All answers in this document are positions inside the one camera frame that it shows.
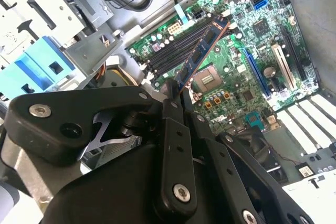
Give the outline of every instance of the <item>green circuit board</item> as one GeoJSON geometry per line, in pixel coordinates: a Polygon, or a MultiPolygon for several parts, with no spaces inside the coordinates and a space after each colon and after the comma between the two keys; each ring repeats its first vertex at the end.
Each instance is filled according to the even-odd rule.
{"type": "Polygon", "coordinates": [[[210,81],[207,88],[202,83],[204,78],[196,80],[197,73],[189,86],[194,109],[208,119],[215,133],[226,130],[235,134],[254,125],[262,131],[273,129],[276,111],[315,93],[319,88],[290,0],[267,0],[260,9],[256,9],[254,4],[254,0],[198,0],[184,11],[188,24],[183,25],[176,16],[129,48],[138,62],[148,64],[154,74],[158,73],[152,83],[160,89],[167,78],[176,76],[183,62],[176,57],[169,60],[169,56],[166,53],[160,55],[160,51],[186,35],[192,35],[213,14],[225,16],[230,12],[231,24],[236,23],[237,27],[216,44],[197,72],[209,70],[213,73],[215,69],[216,74],[211,76],[211,80],[206,79],[210,81]],[[177,32],[172,33],[172,25],[177,23],[177,32]],[[289,66],[286,71],[293,76],[294,88],[290,88],[282,74],[273,45],[278,45],[286,57],[289,66]],[[263,74],[271,96],[265,96],[247,60],[246,51],[253,56],[263,74]],[[274,70],[272,78],[264,76],[266,69],[274,70]],[[274,80],[277,81],[277,89],[274,88],[274,80]]]}

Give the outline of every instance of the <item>yellow wire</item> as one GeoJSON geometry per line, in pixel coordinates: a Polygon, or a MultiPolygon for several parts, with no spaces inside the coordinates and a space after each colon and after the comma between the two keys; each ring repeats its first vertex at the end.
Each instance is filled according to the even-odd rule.
{"type": "Polygon", "coordinates": [[[121,75],[121,73],[115,69],[112,70],[113,72],[115,72],[128,86],[130,85],[128,81],[126,81],[126,79],[121,75]]]}

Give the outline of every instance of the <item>motherboard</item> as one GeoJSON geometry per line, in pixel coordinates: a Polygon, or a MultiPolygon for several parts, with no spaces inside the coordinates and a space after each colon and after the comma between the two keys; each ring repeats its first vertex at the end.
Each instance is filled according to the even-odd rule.
{"type": "Polygon", "coordinates": [[[290,0],[198,0],[128,51],[154,74],[156,89],[174,78],[213,16],[230,20],[186,85],[195,111],[214,133],[279,126],[275,112],[315,93],[318,80],[290,0]]]}

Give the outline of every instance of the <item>blue sata port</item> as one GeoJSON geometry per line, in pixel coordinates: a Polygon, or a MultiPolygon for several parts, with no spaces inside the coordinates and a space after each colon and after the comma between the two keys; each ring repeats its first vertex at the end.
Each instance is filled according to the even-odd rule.
{"type": "Polygon", "coordinates": [[[75,69],[48,38],[32,44],[14,62],[0,71],[0,93],[9,99],[50,90],[75,69]]]}
{"type": "Polygon", "coordinates": [[[256,3],[256,4],[254,5],[254,8],[255,8],[256,10],[259,10],[260,8],[262,8],[262,7],[264,7],[265,5],[267,5],[267,3],[268,3],[268,0],[262,0],[262,1],[259,1],[258,3],[256,3]]]}

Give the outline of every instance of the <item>screw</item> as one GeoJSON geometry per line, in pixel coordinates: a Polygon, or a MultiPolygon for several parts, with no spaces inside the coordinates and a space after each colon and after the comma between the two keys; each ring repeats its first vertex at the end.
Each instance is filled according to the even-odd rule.
{"type": "Polygon", "coordinates": [[[147,95],[145,95],[144,93],[139,93],[139,96],[143,99],[147,99],[147,95]]]}
{"type": "Polygon", "coordinates": [[[37,118],[47,118],[51,115],[50,107],[43,104],[35,104],[30,106],[29,112],[31,115],[36,116],[37,118]]]}
{"type": "Polygon", "coordinates": [[[190,192],[184,185],[176,184],[173,188],[175,197],[184,203],[190,201],[190,192]]]}
{"type": "Polygon", "coordinates": [[[228,140],[230,143],[232,143],[233,142],[233,139],[230,137],[230,136],[225,136],[225,138],[226,138],[226,140],[228,140]]]}
{"type": "Polygon", "coordinates": [[[175,102],[170,103],[174,108],[177,108],[177,104],[175,102]]]}
{"type": "Polygon", "coordinates": [[[257,224],[256,218],[247,210],[243,211],[243,218],[247,224],[257,224]]]}
{"type": "Polygon", "coordinates": [[[300,219],[301,219],[303,224],[309,224],[309,222],[305,219],[305,217],[300,216],[300,219]]]}
{"type": "Polygon", "coordinates": [[[197,119],[199,119],[201,122],[205,122],[204,118],[201,115],[198,115],[197,119]]]}

